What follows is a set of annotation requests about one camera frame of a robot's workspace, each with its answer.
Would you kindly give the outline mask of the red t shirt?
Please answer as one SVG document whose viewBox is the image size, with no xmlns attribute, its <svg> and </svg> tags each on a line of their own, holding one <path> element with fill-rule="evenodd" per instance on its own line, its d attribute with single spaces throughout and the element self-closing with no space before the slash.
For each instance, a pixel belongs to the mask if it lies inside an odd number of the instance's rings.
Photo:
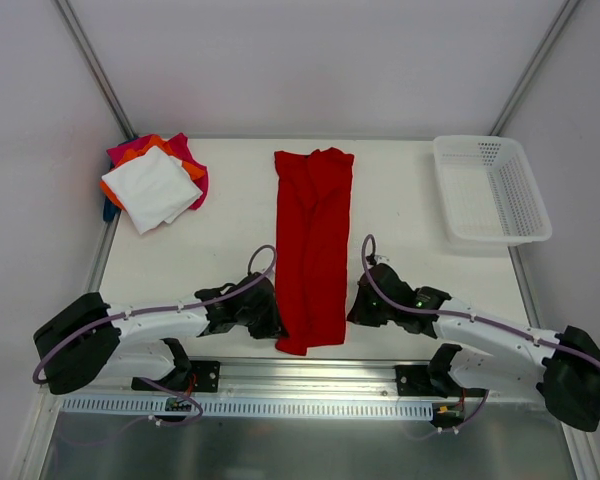
<svg viewBox="0 0 600 480">
<path fill-rule="evenodd" d="M 287 331 L 276 343 L 281 352 L 304 356 L 345 340 L 353 164 L 337 148 L 274 153 L 275 291 Z"/>
</svg>

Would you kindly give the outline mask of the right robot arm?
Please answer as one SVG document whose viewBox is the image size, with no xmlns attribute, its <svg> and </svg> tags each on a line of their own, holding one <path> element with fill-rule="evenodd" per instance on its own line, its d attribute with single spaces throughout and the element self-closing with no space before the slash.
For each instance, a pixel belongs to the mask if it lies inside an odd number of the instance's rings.
<svg viewBox="0 0 600 480">
<path fill-rule="evenodd" d="M 489 318 L 442 290 L 411 288 L 384 263 L 361 276 L 347 319 L 366 327 L 393 322 L 439 340 L 427 366 L 437 396 L 459 389 L 513 394 L 577 430 L 599 426 L 600 348 L 582 329 L 556 332 Z"/>
</svg>

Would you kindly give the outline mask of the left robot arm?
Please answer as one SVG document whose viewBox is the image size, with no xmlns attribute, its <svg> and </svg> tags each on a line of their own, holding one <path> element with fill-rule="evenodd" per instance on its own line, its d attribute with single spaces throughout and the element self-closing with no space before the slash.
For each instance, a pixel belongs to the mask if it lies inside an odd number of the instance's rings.
<svg viewBox="0 0 600 480">
<path fill-rule="evenodd" d="M 171 305 L 114 307 L 100 293 L 87 293 L 34 333 L 40 362 L 33 380 L 54 395 L 106 378 L 128 378 L 139 391 L 184 392 L 194 385 L 196 369 L 182 340 L 226 334 L 236 326 L 256 340 L 286 337 L 265 275 L 250 273 Z"/>
</svg>

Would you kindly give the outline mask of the white folded t shirt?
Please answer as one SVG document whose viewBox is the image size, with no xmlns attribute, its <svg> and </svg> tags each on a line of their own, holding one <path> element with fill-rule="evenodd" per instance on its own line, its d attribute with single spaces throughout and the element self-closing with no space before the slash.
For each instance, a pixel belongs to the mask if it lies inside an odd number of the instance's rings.
<svg viewBox="0 0 600 480">
<path fill-rule="evenodd" d="M 202 194 L 182 162 L 158 147 L 103 175 L 102 182 L 140 235 L 171 224 Z"/>
</svg>

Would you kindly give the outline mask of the white plastic basket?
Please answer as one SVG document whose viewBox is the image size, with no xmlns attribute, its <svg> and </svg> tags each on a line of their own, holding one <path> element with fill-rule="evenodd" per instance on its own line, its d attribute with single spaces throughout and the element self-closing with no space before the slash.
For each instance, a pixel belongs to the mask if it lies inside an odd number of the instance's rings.
<svg viewBox="0 0 600 480">
<path fill-rule="evenodd" d="M 462 247 L 544 242 L 551 222 L 525 151 L 498 136 L 433 140 L 435 177 L 446 233 Z"/>
</svg>

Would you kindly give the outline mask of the blue folded t shirt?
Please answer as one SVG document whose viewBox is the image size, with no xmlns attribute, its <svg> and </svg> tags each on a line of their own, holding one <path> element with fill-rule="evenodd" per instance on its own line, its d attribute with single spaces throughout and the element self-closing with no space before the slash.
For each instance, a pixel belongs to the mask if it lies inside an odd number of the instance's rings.
<svg viewBox="0 0 600 480">
<path fill-rule="evenodd" d="M 106 197 L 103 204 L 103 221 L 106 223 L 111 223 L 119 212 L 119 208 L 108 198 Z"/>
</svg>

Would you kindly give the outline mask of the pink folded t shirt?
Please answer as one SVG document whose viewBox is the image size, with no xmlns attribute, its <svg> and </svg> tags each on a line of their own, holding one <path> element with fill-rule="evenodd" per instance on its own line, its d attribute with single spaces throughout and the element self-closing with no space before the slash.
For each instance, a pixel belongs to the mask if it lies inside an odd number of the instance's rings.
<svg viewBox="0 0 600 480">
<path fill-rule="evenodd" d="M 158 147 L 162 152 L 180 160 L 182 168 L 189 175 L 191 181 L 201 190 L 201 196 L 188 207 L 189 210 L 198 210 L 208 195 L 209 174 L 207 167 L 194 159 L 188 141 L 189 139 L 184 133 L 179 133 L 168 140 L 155 134 L 135 138 L 107 150 L 111 160 L 110 171 L 144 155 L 150 148 Z"/>
</svg>

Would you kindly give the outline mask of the aluminium mounting rail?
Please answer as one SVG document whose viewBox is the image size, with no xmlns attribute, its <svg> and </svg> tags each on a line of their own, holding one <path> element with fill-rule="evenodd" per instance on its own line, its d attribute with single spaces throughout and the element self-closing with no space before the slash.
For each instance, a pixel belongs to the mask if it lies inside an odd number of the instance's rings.
<svg viewBox="0 0 600 480">
<path fill-rule="evenodd" d="M 435 379 L 449 376 L 460 387 L 479 388 L 498 392 L 510 390 L 519 396 L 532 399 L 542 396 L 541 384 L 551 354 L 540 346 L 516 343 L 511 352 L 501 356 L 489 355 L 469 347 L 445 343 L 426 363 Z M 65 395 L 80 390 L 94 381 L 103 379 L 128 379 L 134 377 L 151 382 L 165 375 L 177 360 L 193 357 L 187 355 L 175 338 L 116 348 L 77 348 L 47 353 L 33 373 L 36 384 L 49 386 L 55 395 Z M 325 365 L 313 360 L 282 361 L 280 359 L 249 360 L 248 375 L 269 382 L 277 378 L 284 383 L 298 385 L 302 382 L 342 383 L 351 378 L 360 365 L 348 362 L 342 365 Z"/>
</svg>

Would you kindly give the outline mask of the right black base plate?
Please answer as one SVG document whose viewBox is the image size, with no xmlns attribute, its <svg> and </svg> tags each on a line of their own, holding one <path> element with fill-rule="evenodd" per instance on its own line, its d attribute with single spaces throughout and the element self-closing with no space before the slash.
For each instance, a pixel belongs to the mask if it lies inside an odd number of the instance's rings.
<svg viewBox="0 0 600 480">
<path fill-rule="evenodd" d="M 486 391 L 479 388 L 466 389 L 446 376 L 435 379 L 428 372 L 427 364 L 400 364 L 394 366 L 395 383 L 400 397 L 482 397 Z"/>
</svg>

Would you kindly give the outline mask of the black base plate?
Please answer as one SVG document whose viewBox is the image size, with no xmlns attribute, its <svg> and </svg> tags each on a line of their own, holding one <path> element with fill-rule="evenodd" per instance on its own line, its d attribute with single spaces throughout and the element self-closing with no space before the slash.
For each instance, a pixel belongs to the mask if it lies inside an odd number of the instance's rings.
<svg viewBox="0 0 600 480">
<path fill-rule="evenodd" d="M 150 383 L 140 377 L 132 379 L 134 391 L 157 391 L 154 384 L 179 393 L 216 393 L 220 379 L 221 363 L 215 360 L 180 359 L 165 375 L 152 379 Z"/>
<path fill-rule="evenodd" d="M 486 391 L 479 388 L 466 389 L 446 376 L 435 379 L 428 372 L 427 364 L 400 364 L 394 366 L 395 383 L 400 397 L 482 397 Z"/>
</svg>

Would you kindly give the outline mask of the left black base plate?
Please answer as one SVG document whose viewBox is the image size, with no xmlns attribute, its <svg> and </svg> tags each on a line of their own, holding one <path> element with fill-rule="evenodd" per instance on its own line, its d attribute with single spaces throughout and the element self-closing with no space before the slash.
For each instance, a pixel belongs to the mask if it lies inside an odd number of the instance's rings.
<svg viewBox="0 0 600 480">
<path fill-rule="evenodd" d="M 152 379 L 150 383 L 140 377 L 132 379 L 134 391 L 157 391 L 154 384 L 179 393 L 216 393 L 220 379 L 221 363 L 215 360 L 180 359 L 165 375 Z"/>
</svg>

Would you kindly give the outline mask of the left metal frame post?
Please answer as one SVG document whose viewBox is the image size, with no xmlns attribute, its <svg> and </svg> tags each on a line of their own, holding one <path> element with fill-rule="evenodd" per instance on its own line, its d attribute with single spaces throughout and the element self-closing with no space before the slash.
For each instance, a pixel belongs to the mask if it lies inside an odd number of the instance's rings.
<svg viewBox="0 0 600 480">
<path fill-rule="evenodd" d="M 127 140 L 133 139 L 136 136 L 136 131 L 126 114 L 72 3 L 68 0 L 53 0 L 52 4 L 58 12 L 59 17 L 65 25 L 80 56 L 84 60 L 97 89 L 113 115 L 122 135 Z"/>
</svg>

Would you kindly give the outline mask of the metal frame post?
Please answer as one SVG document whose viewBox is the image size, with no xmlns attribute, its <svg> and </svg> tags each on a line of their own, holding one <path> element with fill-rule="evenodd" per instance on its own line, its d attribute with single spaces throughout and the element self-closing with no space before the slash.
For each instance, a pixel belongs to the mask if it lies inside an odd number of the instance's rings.
<svg viewBox="0 0 600 480">
<path fill-rule="evenodd" d="M 126 114 L 72 3 L 68 0 L 53 0 L 52 4 L 58 12 L 59 17 L 65 25 L 80 56 L 84 60 L 97 89 L 113 115 L 122 135 L 127 140 L 133 139 L 136 136 L 136 131 Z"/>
<path fill-rule="evenodd" d="M 539 75 L 552 51 L 558 45 L 561 37 L 573 22 L 574 17 L 582 4 L 582 0 L 566 0 L 562 2 L 493 123 L 489 131 L 491 136 L 501 136 L 503 134 L 507 125 L 511 122 L 517 110 L 523 104 L 526 95 L 532 88 L 533 82 Z"/>
</svg>

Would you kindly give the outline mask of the right metal frame post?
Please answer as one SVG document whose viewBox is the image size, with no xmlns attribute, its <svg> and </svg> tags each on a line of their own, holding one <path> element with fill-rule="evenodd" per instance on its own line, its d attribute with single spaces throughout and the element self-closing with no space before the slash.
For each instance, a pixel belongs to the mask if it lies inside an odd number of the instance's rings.
<svg viewBox="0 0 600 480">
<path fill-rule="evenodd" d="M 491 136 L 501 136 L 503 134 L 507 125 L 511 122 L 517 110 L 523 104 L 526 95 L 532 88 L 533 82 L 539 75 L 552 51 L 558 45 L 561 37 L 573 22 L 574 17 L 582 4 L 582 0 L 566 0 L 562 2 L 493 123 L 489 131 Z"/>
</svg>

